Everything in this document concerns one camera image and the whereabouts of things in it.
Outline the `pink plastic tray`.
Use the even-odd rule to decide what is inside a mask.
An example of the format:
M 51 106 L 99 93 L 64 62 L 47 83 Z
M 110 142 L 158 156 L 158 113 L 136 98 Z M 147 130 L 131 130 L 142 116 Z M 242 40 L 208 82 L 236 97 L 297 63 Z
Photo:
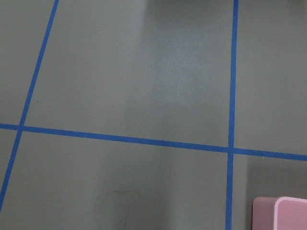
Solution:
M 307 200 L 294 197 L 256 197 L 252 205 L 253 230 L 305 230 Z

